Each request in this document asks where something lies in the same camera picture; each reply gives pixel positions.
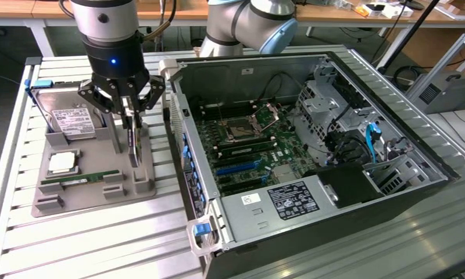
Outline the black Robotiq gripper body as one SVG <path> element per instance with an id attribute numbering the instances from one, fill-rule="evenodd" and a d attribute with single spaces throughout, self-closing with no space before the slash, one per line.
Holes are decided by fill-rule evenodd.
<path id="1" fill-rule="evenodd" d="M 114 42 L 96 41 L 87 35 L 82 39 L 95 85 L 104 91 L 118 88 L 122 96 L 138 96 L 150 81 L 142 34 L 135 33 L 130 38 Z"/>

